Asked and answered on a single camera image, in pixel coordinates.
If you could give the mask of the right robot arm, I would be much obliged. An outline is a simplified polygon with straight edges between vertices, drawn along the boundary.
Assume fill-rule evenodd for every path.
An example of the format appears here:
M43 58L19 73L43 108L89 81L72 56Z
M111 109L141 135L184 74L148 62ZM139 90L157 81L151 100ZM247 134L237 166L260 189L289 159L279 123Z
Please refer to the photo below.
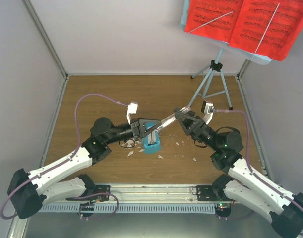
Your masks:
M283 238L296 238L303 230L303 194L294 194L251 166L244 158L240 132L232 127L213 130L208 121L191 113L177 111L175 118L187 136L214 152L214 167L224 174L212 184L216 200L237 201L264 217Z

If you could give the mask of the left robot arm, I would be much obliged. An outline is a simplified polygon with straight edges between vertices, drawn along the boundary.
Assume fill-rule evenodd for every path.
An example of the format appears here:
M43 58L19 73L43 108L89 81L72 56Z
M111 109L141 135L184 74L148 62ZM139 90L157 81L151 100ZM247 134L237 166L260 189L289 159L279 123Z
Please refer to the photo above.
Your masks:
M7 190L7 201L15 208L15 216L26 219L36 214L46 201L46 190L68 175L96 164L106 158L109 144L139 140L161 125L160 120L137 118L118 126L107 117L98 118L90 129L90 137L77 148L51 164L30 172L14 172Z

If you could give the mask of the blue metronome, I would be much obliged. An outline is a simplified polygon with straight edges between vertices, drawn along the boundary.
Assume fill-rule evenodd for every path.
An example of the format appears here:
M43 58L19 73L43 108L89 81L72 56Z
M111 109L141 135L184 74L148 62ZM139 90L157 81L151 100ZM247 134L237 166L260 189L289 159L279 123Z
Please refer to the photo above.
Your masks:
M152 131L147 137L142 139L143 151L145 154L153 154L161 150L159 134Z

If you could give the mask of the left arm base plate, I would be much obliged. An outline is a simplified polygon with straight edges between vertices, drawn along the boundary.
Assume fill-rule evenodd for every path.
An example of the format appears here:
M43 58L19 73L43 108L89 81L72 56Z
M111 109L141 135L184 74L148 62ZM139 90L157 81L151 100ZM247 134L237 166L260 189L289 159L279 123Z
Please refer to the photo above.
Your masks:
M80 202L78 212L84 217L92 216L98 204L109 201L110 191L110 185L95 185L92 190L85 191L82 199L77 200Z

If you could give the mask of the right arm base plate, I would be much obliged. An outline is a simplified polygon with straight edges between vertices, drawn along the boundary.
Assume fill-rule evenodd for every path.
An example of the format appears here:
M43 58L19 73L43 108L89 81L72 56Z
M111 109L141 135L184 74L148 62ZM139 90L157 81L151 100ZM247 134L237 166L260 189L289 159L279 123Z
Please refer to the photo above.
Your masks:
M211 185L198 185L195 187L198 201L227 201L224 197L218 197Z

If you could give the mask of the clear plastic metronome cover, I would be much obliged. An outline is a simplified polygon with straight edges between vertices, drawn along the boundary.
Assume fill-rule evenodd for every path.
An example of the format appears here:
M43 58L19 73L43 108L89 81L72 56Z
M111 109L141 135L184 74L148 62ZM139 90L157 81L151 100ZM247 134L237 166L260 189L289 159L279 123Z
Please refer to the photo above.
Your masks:
M171 125L172 123L174 123L176 121L176 117L175 117L176 112L187 113L189 111L190 111L190 106L185 106L182 108L175 107L174 112L171 115L161 120L161 125L157 127L156 131L159 132L165 129L166 127L168 127L169 125Z

